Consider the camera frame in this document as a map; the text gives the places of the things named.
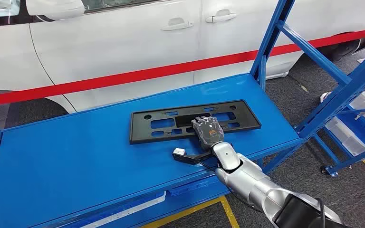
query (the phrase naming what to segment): black wire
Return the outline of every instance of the black wire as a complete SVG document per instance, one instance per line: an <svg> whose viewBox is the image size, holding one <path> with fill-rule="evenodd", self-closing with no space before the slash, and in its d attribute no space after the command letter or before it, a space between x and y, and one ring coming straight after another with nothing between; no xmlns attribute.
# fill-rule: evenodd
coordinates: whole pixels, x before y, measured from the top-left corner
<svg viewBox="0 0 365 228"><path fill-rule="evenodd" d="M209 169L213 172L216 171L216 169L212 169L210 168L208 165L204 164L203 162L197 160L197 162L201 165L203 165L206 169ZM233 190L231 188L229 188L227 185L226 185L227 189L229 190L229 192L236 198L238 199L242 204L244 204L245 206L249 207L250 209L254 210L254 211L257 211L257 212L260 212L260 213L264 213L263 211L261 211L260 209L256 208L254 204L249 204L247 202L245 202L243 199L241 199L238 195L236 195L235 192L233 192Z"/></svg>
<svg viewBox="0 0 365 228"><path fill-rule="evenodd" d="M321 228L325 228L324 203L322 202L322 199L320 199L320 198L316 198L316 200L318 200L318 203L320 204Z"/></svg>

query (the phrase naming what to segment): blue shelf rack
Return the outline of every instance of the blue shelf rack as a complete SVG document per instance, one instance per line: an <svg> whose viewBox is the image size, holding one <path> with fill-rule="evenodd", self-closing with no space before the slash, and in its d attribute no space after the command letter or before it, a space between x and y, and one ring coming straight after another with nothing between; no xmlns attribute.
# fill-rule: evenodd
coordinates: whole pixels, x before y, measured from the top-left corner
<svg viewBox="0 0 365 228"><path fill-rule="evenodd" d="M228 193L211 171L173 160L175 147L199 152L197 141L129 145L134 111L244 99L262 128L226 134L225 140L265 173L278 167L365 90L365 60L344 74L286 24L293 3L278 1L249 74L0 131L0 228L72 227L166 191L164 202L103 225L137 227ZM264 92L266 62L280 32L338 82L295 128ZM274 153L277 156L264 166L263 158ZM352 161L364 157L362 153ZM347 165L338 161L326 171L336 173Z"/></svg>
<svg viewBox="0 0 365 228"><path fill-rule="evenodd" d="M356 118L361 112L365 112L365 109L355 110L351 106L347 105L343 111L338 113L336 117L342 121L355 134L355 136L365 144L365 117L360 116ZM341 161L317 134L314 135L317 143L320 144L320 146L327 152L328 156L335 164L334 166L331 165L324 167L322 170L323 173L329 174L332 177L336 177L340 169L365 159L365 151L358 154L357 156L354 156L329 129L326 127L323 129L346 155L346 159Z"/></svg>

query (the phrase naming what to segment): blue workbench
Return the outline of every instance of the blue workbench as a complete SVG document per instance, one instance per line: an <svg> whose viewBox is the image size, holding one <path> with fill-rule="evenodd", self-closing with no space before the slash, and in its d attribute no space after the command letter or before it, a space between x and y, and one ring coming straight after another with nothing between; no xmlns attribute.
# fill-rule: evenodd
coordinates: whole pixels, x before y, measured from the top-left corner
<svg viewBox="0 0 365 228"><path fill-rule="evenodd" d="M142 195L212 178L202 166L176 162L175 147L199 153L197 139L129 144L131 113L244 99L261 129L226 134L255 160L301 143L249 74L160 93L3 132L0 147L0 228L55 227L88 212ZM144 224L225 194L219 183L137 212L114 224Z"/></svg>

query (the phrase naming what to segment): caster wheel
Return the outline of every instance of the caster wheel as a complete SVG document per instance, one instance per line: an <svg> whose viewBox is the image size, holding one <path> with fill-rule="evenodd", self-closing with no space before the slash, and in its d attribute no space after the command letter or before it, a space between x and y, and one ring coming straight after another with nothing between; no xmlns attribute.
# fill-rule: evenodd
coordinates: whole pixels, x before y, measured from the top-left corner
<svg viewBox="0 0 365 228"><path fill-rule="evenodd" d="M328 171L326 170L326 166L321 166L321 167L320 167L320 172L321 172L322 174L324 174L324 175L328 175L328 176L330 176L330 175L329 175L329 173L328 173Z"/></svg>

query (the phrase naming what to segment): car window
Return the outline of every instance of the car window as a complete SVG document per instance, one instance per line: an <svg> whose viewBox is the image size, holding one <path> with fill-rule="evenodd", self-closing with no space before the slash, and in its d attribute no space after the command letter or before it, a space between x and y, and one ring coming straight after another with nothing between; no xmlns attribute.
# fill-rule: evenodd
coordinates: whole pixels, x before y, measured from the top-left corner
<svg viewBox="0 0 365 228"><path fill-rule="evenodd" d="M0 17L16 16L20 11L20 0L0 0Z"/></svg>
<svg viewBox="0 0 365 228"><path fill-rule="evenodd" d="M128 6L150 1L155 0L82 0L86 11Z"/></svg>
<svg viewBox="0 0 365 228"><path fill-rule="evenodd" d="M0 0L0 25L15 25L33 22L27 13L26 0Z"/></svg>

